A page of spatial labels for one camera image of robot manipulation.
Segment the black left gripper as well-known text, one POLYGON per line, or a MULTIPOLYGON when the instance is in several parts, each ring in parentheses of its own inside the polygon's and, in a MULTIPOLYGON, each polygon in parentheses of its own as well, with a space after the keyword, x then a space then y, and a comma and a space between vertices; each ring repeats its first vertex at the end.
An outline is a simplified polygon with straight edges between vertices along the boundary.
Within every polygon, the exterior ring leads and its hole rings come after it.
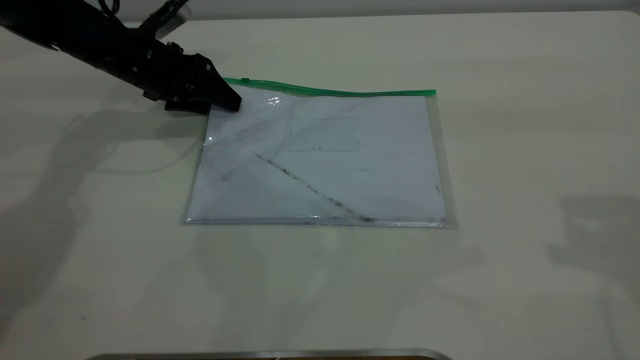
POLYGON ((214 69, 213 62, 180 49, 160 41, 135 41, 134 86, 156 100, 170 100, 165 102, 168 112, 208 116, 211 106, 240 111, 242 97, 214 69))

